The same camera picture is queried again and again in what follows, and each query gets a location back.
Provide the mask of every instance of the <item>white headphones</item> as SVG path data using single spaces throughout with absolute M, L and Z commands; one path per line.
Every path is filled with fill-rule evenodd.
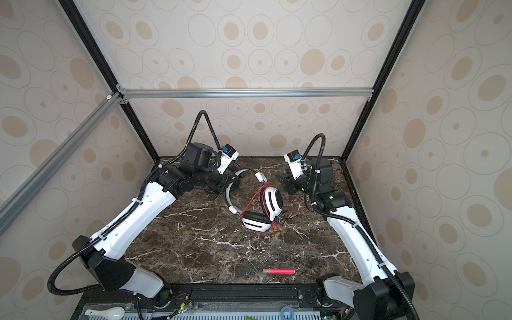
M 241 173 L 246 171 L 252 171 L 253 173 L 255 173 L 254 176 L 258 179 L 258 181 L 260 181 L 263 184 L 267 183 L 267 178 L 265 178 L 265 176 L 262 173 L 256 172 L 252 169 L 240 169 L 236 171 L 234 174 L 239 176 Z M 225 200 L 229 206 L 229 211 L 233 214 L 241 216 L 242 210 L 234 206 L 229 197 L 229 192 L 231 190 L 232 185 L 233 182 L 231 182 L 226 188 Z M 283 198 L 279 190 L 272 186 L 263 188 L 260 191 L 259 196 L 263 213 L 245 211 L 242 216 L 242 222 L 247 229 L 265 232 L 268 229 L 270 229 L 272 221 L 274 221 L 274 219 L 283 211 Z

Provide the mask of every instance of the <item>marble table surface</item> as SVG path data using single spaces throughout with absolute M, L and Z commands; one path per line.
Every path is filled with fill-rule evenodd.
M 335 186 L 351 201 L 341 166 L 332 162 Z M 276 179 L 287 168 L 283 158 L 240 158 L 237 163 L 261 171 L 286 201 Z M 231 194 L 233 203 L 245 207 L 260 186 L 244 177 Z M 300 197 L 289 197 L 288 208 L 303 209 Z M 305 208 L 279 226 L 277 234 L 263 237 L 228 211 L 223 195 L 200 189 L 185 193 L 153 219 L 125 257 L 170 283 L 314 283 L 328 273 L 360 282 L 343 242 L 317 213 Z M 263 269 L 295 269 L 296 274 L 269 275 Z

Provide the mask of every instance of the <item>red cable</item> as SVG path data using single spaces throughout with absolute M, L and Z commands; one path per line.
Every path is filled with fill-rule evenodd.
M 252 206 L 252 208 L 250 209 L 250 211 L 252 211 L 254 209 L 254 207 L 256 207 L 256 205 L 258 204 L 259 200 L 256 200 L 256 202 L 254 203 L 254 206 Z
M 302 209 L 300 209 L 299 211 L 288 211 L 288 210 L 287 210 L 287 208 L 288 208 L 288 200 L 290 200 L 290 197 L 291 197 L 291 196 L 299 196 L 299 197 L 300 197 L 300 199 L 301 199 L 301 201 L 302 201 Z M 286 210 L 286 212 L 296 212 L 296 213 L 299 213 L 299 212 L 304 211 L 304 199 L 302 198 L 302 196 L 301 196 L 301 195 L 299 195 L 299 194 L 289 195 L 289 196 L 286 198 L 286 206 L 285 206 L 285 210 Z
M 264 185 L 261 186 L 261 188 L 258 189 L 258 191 L 256 191 L 256 193 L 254 194 L 254 196 L 252 196 L 251 198 L 251 201 L 249 201 L 249 203 L 247 204 L 247 206 L 245 207 L 245 209 L 242 211 L 242 214 L 240 215 L 240 220 L 243 218 L 244 216 L 244 212 L 247 210 L 247 208 L 251 205 L 252 201 L 254 200 L 254 198 L 258 195 L 258 193 L 261 191 L 261 189 L 263 189 L 264 187 L 266 186 L 270 186 L 269 183 L 266 183 Z

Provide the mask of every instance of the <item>black ear cushion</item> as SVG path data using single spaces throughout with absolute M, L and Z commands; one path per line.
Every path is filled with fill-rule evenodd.
M 265 205 L 265 201 L 263 201 L 263 194 L 265 193 L 265 189 L 266 188 L 261 189 L 260 194 L 259 194 L 259 196 L 260 196 L 260 205 L 261 205 L 261 210 L 263 210 L 263 212 L 269 212 L 269 210 L 267 210 L 267 206 Z
M 281 192 L 279 190 L 275 191 L 275 200 L 278 203 L 279 209 L 283 208 L 283 196 L 281 196 Z
M 266 214 L 261 214 L 259 212 L 245 211 L 243 218 L 257 221 L 260 223 L 267 223 L 267 224 L 272 223 Z

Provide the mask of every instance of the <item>metal rail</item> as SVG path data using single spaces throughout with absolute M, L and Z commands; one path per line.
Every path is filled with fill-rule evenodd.
M 269 98 L 269 97 L 371 97 L 373 88 L 289 89 L 121 89 L 127 99 L 145 98 Z
M 45 184 L 59 171 L 70 156 L 81 146 L 113 106 L 119 105 L 119 93 L 113 93 L 82 122 L 81 125 L 57 148 L 56 151 L 33 173 L 0 208 L 0 234 L 11 225 L 16 217 L 37 196 Z

